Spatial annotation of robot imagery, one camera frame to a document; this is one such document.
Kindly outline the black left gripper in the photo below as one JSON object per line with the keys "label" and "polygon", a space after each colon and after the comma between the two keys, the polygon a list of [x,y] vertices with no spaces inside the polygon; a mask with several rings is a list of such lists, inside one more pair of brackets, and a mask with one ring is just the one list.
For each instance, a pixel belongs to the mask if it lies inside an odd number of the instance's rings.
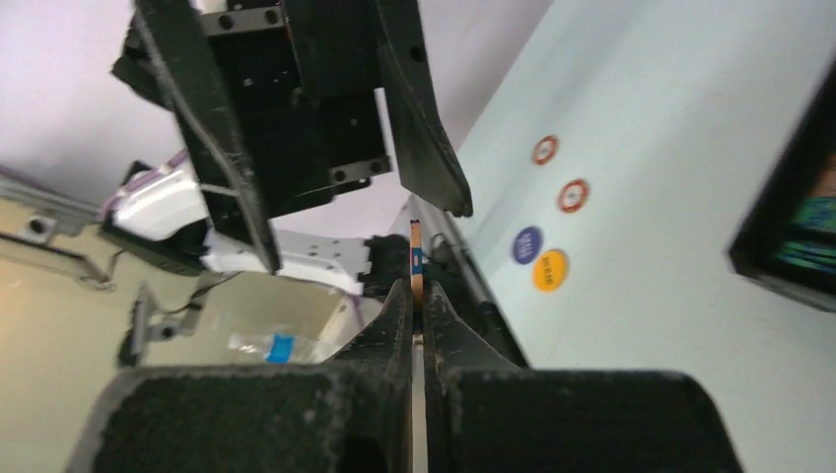
{"label": "black left gripper", "polygon": [[456,217],[469,184],[437,108],[416,1],[138,1],[114,75],[173,112],[215,232],[277,272],[268,219],[388,173]]}

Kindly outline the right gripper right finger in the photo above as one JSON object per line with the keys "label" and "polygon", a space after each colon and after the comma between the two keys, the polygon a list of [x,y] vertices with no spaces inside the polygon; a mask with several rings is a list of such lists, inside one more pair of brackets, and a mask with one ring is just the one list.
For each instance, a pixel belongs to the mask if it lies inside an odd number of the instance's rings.
{"label": "right gripper right finger", "polygon": [[738,472],[711,396],[671,371],[522,368],[424,296],[433,472]]}

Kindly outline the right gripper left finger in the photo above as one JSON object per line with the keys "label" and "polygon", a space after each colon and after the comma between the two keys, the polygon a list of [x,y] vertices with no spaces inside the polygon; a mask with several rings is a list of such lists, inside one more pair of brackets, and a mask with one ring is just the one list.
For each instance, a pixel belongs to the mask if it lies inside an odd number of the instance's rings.
{"label": "right gripper left finger", "polygon": [[69,472],[408,472],[412,292],[318,365],[161,366],[119,373]]}

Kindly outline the white red poker chip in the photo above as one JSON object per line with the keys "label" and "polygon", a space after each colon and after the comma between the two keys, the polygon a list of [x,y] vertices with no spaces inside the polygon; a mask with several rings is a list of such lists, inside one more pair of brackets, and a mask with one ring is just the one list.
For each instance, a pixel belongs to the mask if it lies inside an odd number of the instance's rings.
{"label": "white red poker chip", "polygon": [[410,221],[410,287],[413,295],[413,302],[417,309],[423,305],[424,299],[424,275],[423,275],[423,247],[421,224],[418,219]]}

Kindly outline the black poker case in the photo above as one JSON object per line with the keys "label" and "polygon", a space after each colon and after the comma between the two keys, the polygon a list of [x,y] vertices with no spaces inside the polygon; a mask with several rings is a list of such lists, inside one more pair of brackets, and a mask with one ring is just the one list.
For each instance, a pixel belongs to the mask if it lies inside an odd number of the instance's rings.
{"label": "black poker case", "polygon": [[738,275],[835,311],[835,66],[831,65],[743,221],[728,256]]}

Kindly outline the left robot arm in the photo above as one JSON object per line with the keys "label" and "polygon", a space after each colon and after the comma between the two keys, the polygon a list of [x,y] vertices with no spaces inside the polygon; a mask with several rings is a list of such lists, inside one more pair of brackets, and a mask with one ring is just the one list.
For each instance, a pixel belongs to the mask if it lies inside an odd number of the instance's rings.
{"label": "left robot arm", "polygon": [[158,267],[259,271],[356,292],[367,247],[280,232],[275,218],[396,171],[469,217],[415,1],[138,1],[112,75],[170,111],[184,149],[136,165],[101,211],[114,242]]}

